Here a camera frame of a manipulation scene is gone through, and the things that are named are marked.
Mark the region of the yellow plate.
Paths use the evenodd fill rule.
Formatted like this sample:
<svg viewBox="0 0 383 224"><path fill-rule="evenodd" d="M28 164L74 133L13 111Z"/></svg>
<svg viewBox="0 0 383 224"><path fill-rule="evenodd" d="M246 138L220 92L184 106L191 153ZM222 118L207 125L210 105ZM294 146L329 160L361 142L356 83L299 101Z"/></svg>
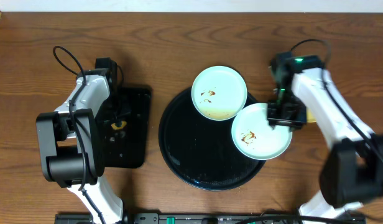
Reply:
<svg viewBox="0 0 383 224"><path fill-rule="evenodd" d="M313 113L311 112L310 109L307 108L307 122L308 123L315 123L316 122L316 119L315 117L313 116Z"/></svg>

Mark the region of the mint green plate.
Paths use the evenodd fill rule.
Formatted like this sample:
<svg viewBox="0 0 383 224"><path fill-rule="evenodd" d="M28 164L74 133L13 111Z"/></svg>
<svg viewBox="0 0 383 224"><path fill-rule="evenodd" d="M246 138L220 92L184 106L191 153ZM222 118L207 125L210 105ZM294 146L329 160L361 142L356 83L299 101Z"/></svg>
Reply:
<svg viewBox="0 0 383 224"><path fill-rule="evenodd" d="M286 126L269 126L267 104L254 103L237 114L231 126L231 137L242 154L265 161L281 155L288 148L292 132Z"/></svg>
<svg viewBox="0 0 383 224"><path fill-rule="evenodd" d="M197 112L213 121L235 117L246 104L247 86L242 76L230 67L204 69L191 87L191 100Z"/></svg>

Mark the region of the yellow green sponge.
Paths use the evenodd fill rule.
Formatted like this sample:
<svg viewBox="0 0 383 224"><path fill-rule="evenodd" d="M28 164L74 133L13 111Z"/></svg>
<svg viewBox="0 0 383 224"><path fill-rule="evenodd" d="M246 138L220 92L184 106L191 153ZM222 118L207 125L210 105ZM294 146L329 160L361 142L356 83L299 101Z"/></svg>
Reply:
<svg viewBox="0 0 383 224"><path fill-rule="evenodd" d="M111 124L111 127L113 130L122 130L126 127L127 122L126 121L118 121Z"/></svg>

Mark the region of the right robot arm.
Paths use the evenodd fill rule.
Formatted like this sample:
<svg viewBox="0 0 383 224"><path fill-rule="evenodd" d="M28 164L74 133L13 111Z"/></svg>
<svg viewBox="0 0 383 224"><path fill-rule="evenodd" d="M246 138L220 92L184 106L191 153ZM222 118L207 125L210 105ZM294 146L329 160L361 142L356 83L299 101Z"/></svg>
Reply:
<svg viewBox="0 0 383 224"><path fill-rule="evenodd" d="M270 61L277 97L268 104L271 127L301 129L311 111L330 154L319 177L320 191L301 205L301 216L338 218L383 197L383 134L351 109L316 55L277 54Z"/></svg>

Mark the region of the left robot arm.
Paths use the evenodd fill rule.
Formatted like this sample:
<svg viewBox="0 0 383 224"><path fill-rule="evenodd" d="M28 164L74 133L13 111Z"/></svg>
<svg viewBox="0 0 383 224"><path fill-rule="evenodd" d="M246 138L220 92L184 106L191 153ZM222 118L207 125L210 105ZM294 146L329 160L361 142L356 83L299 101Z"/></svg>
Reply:
<svg viewBox="0 0 383 224"><path fill-rule="evenodd" d="M123 223L122 200L103 175L103 140L96 115L117 90L117 64L97 58L95 69L81 71L67 100L36 118L40 161L45 179L75 194L93 223Z"/></svg>

